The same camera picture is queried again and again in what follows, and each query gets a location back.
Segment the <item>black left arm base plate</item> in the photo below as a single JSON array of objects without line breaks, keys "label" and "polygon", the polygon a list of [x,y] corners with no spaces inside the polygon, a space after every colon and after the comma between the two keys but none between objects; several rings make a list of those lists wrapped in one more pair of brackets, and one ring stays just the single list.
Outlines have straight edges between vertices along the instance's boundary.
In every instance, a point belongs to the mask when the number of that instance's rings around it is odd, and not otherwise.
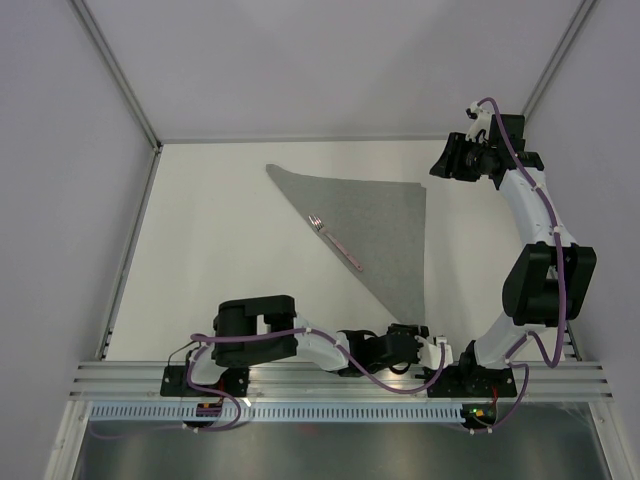
[{"label": "black left arm base plate", "polygon": [[[234,397],[245,397],[250,383],[249,373],[248,368],[225,368],[220,375],[214,374],[215,382],[197,380],[196,377],[192,378],[192,382],[203,388],[223,391]],[[187,381],[186,365],[169,365],[163,371],[160,396],[167,398],[217,397],[217,394],[194,389]]]}]

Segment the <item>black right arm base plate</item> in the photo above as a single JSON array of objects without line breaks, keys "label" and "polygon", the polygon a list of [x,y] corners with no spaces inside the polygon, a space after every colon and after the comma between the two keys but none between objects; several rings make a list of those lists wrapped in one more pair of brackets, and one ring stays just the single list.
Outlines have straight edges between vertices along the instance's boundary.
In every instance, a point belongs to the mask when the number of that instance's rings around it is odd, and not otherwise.
[{"label": "black right arm base plate", "polygon": [[511,369],[477,367],[464,373],[459,366],[448,366],[427,389],[431,398],[493,399],[515,398],[518,395]]}]

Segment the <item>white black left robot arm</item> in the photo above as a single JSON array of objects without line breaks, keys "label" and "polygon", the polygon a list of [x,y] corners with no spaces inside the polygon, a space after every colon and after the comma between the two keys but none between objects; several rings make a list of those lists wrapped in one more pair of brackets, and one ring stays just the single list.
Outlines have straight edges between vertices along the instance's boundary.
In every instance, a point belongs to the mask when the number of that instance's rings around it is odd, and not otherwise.
[{"label": "white black left robot arm", "polygon": [[341,377],[362,377],[421,360],[429,336],[424,325],[393,323],[385,334],[368,330],[331,332],[296,311],[288,295],[223,302],[211,336],[194,334],[201,345],[183,375],[195,395],[212,393],[224,372],[279,360],[298,359]]}]

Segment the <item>grey cloth napkin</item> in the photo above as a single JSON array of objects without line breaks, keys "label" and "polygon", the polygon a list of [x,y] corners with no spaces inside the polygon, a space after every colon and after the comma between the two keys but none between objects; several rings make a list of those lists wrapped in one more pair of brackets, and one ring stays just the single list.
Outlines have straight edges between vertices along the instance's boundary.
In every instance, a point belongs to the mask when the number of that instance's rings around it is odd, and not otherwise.
[{"label": "grey cloth napkin", "polygon": [[419,183],[315,177],[268,164],[297,213],[317,216],[362,265],[337,256],[399,322],[425,321],[426,188]]}]

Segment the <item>pink handled fork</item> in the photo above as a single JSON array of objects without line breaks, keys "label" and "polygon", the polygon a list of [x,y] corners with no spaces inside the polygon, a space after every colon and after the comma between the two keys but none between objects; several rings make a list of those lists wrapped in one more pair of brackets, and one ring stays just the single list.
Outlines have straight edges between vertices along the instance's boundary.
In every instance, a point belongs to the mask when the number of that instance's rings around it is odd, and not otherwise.
[{"label": "pink handled fork", "polygon": [[360,262],[339,242],[339,240],[327,229],[323,221],[317,215],[309,215],[309,222],[317,233],[328,239],[329,242],[344,256],[345,259],[358,271],[363,272]]}]

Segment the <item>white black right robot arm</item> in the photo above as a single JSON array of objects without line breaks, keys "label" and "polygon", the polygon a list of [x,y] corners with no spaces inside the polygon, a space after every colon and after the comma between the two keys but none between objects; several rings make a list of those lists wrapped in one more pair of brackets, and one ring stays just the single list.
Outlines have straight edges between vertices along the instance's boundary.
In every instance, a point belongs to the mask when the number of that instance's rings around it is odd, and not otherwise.
[{"label": "white black right robot arm", "polygon": [[463,182],[489,178],[507,201],[522,251],[502,287],[503,312],[491,328],[471,342],[456,371],[459,388],[478,395],[504,373],[529,340],[553,329],[557,345],[543,361],[556,366],[568,321],[584,303],[597,256],[581,246],[561,222],[550,198],[545,167],[538,153],[525,148],[522,115],[495,114],[479,106],[466,111],[472,124],[452,132],[431,175]]}]

